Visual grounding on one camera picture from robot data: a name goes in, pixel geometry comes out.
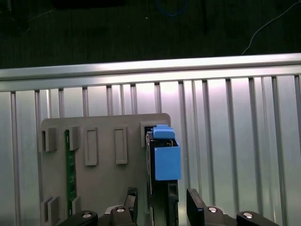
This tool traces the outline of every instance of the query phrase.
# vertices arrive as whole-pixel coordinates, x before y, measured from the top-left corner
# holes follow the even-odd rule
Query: gray plastic frame
[[[123,204],[127,188],[138,188],[138,223],[147,226],[147,173],[144,128],[168,124],[168,114],[46,119],[41,125],[41,226],[57,226],[67,218],[64,131],[75,151],[77,198],[73,210],[99,215]]]

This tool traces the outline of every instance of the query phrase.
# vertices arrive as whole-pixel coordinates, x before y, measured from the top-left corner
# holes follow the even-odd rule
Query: black plastic part
[[[168,226],[179,225],[179,214],[178,214],[178,181],[167,182],[167,203],[168,208],[166,209],[166,220]]]
[[[244,213],[249,213],[252,215],[252,218],[246,218]],[[264,218],[262,215],[251,212],[243,211],[237,214],[236,221],[238,226],[277,226],[273,221]]]
[[[51,0],[56,9],[106,8],[123,6],[125,0]]]
[[[191,226],[205,225],[205,204],[195,189],[187,189],[186,212]]]
[[[159,197],[157,198],[157,200],[164,200],[163,207],[164,213],[166,214],[166,226],[178,226],[178,181],[157,181],[155,178],[155,148],[177,146],[177,142],[170,139],[154,139],[151,132],[147,133],[145,140],[147,149],[150,152],[150,180],[152,187],[152,196]]]
[[[221,209],[206,206],[195,189],[187,189],[187,217],[191,226],[279,226],[258,213],[243,211],[234,219]]]
[[[137,226],[132,221],[130,211],[127,207],[119,206],[111,210],[110,226]]]
[[[59,226],[97,226],[98,215],[95,212],[84,210],[72,215]]]
[[[138,216],[138,189],[135,187],[130,187],[127,190],[127,198],[123,204],[125,207],[128,208],[132,221],[134,223],[137,222]]]

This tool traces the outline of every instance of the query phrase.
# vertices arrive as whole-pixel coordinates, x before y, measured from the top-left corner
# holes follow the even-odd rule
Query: black component
[[[98,218],[92,211],[80,211],[66,219],[59,226],[137,226],[138,189],[129,187],[123,206],[115,207],[110,214]]]
[[[243,211],[236,219],[219,208],[206,206],[195,189],[187,189],[187,217],[191,226],[279,226],[263,216]]]
[[[155,148],[177,146],[178,144],[174,139],[154,139],[151,132],[147,132],[145,140],[147,152],[149,153],[148,164],[150,167],[149,176],[151,184],[148,185],[149,199],[153,198],[152,200],[164,200],[162,208],[164,208],[164,213],[166,215],[166,226],[178,226],[178,181],[157,181],[155,178]]]
[[[29,30],[28,23],[18,18],[11,9],[0,3],[0,35]]]
[[[59,226],[97,226],[98,215],[95,212],[84,210],[72,215]]]
[[[125,0],[51,0],[57,9],[76,9],[76,8],[106,8],[123,6]]]
[[[135,187],[129,187],[127,190],[127,198],[123,204],[128,208],[131,214],[132,221],[137,222],[138,215],[138,189]]]

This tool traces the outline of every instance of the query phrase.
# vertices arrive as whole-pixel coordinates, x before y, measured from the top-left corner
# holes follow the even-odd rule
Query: blue cable
[[[165,12],[162,7],[160,6],[160,4],[158,3],[158,0],[155,0],[155,4],[156,6],[158,7],[159,11],[163,14],[163,15],[166,15],[166,16],[169,16],[169,17],[174,17],[174,16],[177,16],[177,15],[180,15],[185,9],[186,9],[186,6],[187,6],[187,0],[184,0],[184,5],[182,7],[182,9],[180,9],[178,12],[176,12],[175,14],[168,14],[167,12]]]

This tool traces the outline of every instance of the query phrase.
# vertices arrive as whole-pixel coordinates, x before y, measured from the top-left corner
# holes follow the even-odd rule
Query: white cable
[[[249,50],[249,48],[250,48],[251,45],[252,45],[253,39],[254,39],[255,35],[258,34],[258,32],[260,32],[263,28],[265,28],[266,26],[268,26],[270,23],[272,23],[272,22],[274,22],[275,20],[277,20],[277,19],[279,19],[280,17],[282,17],[285,13],[287,13],[288,11],[290,11],[295,5],[297,5],[297,4],[299,4],[299,3],[301,4],[301,0],[298,0],[298,2],[292,4],[285,12],[283,12],[282,14],[280,14],[279,16],[277,16],[276,18],[274,18],[274,19],[268,21],[264,26],[262,26],[261,28],[259,28],[259,29],[253,34],[253,36],[252,36],[252,38],[251,38],[251,40],[250,40],[249,46],[243,51],[243,53],[242,53],[241,55],[245,54],[245,52],[247,52],[247,51]]]

